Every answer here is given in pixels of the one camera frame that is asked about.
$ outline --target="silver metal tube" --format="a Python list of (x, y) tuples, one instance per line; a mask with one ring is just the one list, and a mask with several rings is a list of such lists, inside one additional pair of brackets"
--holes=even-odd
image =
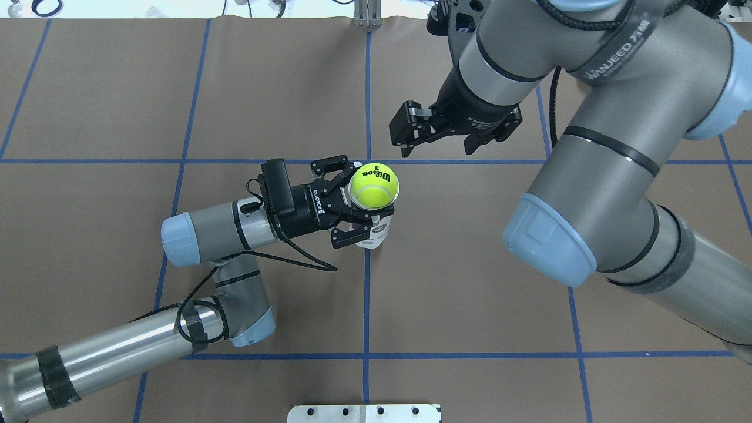
[[(204, 306), (196, 310), (208, 338), (219, 336), (223, 330), (221, 317)], [(175, 329), (176, 311), (165, 310), (60, 347), (60, 357), (78, 396), (190, 355), (193, 345)], [(188, 333), (184, 319), (181, 324)], [(6, 423), (23, 423), (51, 408), (36, 356), (0, 363), (0, 412)]]

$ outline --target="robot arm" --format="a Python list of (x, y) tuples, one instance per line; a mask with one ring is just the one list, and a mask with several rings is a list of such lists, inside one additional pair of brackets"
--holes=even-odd
[[(394, 207), (364, 211), (348, 204), (344, 187), (356, 167), (346, 156), (315, 160), (315, 179), (291, 187), (284, 161), (269, 160), (259, 175), (261, 196), (167, 219), (162, 245), (168, 259), (176, 266), (212, 262), (214, 269), (204, 281), (213, 278), (216, 295), (201, 300), (191, 300), (190, 295), (183, 303), (80, 342), (54, 345), (18, 361), (0, 361), (0, 421), (23, 423), (221, 339), (243, 347), (270, 336), (274, 316), (256, 257), (249, 250), (317, 230), (330, 231), (334, 248), (367, 239), (371, 215), (391, 215)], [(324, 178), (333, 172), (338, 173), (331, 180)], [(336, 229), (342, 221), (361, 227)], [(325, 265), (318, 269), (336, 270), (318, 263)]]
[[(645, 198), (682, 138), (714, 136), (752, 109), (752, 46), (683, 2), (469, 4), (482, 21), (432, 106), (441, 114), (438, 105), (458, 105), (443, 113), (449, 127), (469, 132), (477, 104), (498, 106), (487, 120), (502, 121), (501, 107), (557, 65), (593, 86), (520, 199), (503, 233), (507, 248), (572, 287), (603, 273), (752, 364), (752, 270)], [(402, 147), (403, 132), (390, 129)]]

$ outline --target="blue plastic cap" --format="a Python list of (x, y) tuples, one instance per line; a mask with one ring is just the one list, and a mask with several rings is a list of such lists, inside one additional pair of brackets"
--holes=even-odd
[(605, 9), (615, 5), (619, 0), (548, 0), (560, 11), (565, 12), (590, 12)]
[(722, 24), (728, 29), (733, 44), (729, 78), (713, 110), (684, 135), (686, 139), (706, 139), (721, 134), (736, 125), (741, 114), (752, 111), (752, 44), (740, 37), (728, 23)]
[(596, 258), (577, 231), (532, 194), (520, 198), (503, 238), (512, 254), (564, 285), (578, 287), (596, 271)]
[(230, 338), (230, 341), (235, 347), (245, 347), (269, 338), (274, 333), (275, 328), (274, 313), (271, 311), (271, 306), (269, 306), (256, 323), (252, 324), (243, 333)]
[(175, 266), (195, 266), (201, 263), (199, 241), (187, 211), (162, 222), (162, 248)]

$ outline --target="yellow tennis ball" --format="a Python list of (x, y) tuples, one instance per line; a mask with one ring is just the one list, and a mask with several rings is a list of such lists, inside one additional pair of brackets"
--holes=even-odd
[(399, 181), (389, 166), (369, 163), (356, 169), (350, 180), (350, 198), (365, 210), (392, 204), (399, 194)]

